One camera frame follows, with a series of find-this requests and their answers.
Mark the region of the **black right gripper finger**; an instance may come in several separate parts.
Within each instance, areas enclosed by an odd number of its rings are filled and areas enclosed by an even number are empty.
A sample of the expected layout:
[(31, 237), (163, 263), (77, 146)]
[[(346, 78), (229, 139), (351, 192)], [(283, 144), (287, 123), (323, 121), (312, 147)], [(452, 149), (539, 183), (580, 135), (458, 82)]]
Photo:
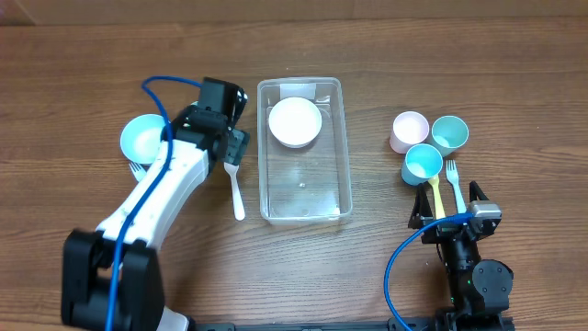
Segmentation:
[(481, 187), (476, 181), (470, 181), (469, 183), (469, 201), (473, 202), (476, 200), (488, 200), (489, 198), (482, 191)]
[(428, 198), (425, 186), (418, 186), (416, 189), (413, 211), (408, 222), (411, 229), (421, 229), (435, 219)]

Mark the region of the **light blue plastic bowl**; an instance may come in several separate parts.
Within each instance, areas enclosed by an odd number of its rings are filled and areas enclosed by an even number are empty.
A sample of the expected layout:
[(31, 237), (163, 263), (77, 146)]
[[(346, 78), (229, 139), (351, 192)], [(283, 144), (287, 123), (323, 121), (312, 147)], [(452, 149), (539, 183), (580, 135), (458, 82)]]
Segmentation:
[(159, 153), (164, 119), (157, 114), (144, 114), (131, 120), (122, 130), (119, 145), (131, 161), (150, 165)]

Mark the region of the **white plastic bowl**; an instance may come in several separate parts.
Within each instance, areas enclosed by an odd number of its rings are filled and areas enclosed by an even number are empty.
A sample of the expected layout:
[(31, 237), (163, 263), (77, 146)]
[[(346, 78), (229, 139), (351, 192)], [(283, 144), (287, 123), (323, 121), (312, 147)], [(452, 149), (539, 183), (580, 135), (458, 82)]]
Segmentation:
[(270, 111), (268, 125), (271, 133), (289, 148), (310, 144), (322, 128), (322, 114), (306, 98), (288, 97)]

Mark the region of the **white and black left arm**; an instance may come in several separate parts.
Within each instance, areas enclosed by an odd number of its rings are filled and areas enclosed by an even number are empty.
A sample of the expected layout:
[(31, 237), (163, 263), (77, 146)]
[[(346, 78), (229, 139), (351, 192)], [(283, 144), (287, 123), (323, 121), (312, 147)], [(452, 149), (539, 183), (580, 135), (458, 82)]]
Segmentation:
[(196, 329), (167, 307), (158, 252), (189, 196), (217, 163), (237, 166), (250, 141), (237, 129), (248, 97), (206, 77), (198, 101), (164, 116), (145, 177), (93, 232), (73, 230), (62, 251), (61, 319), (85, 330)]

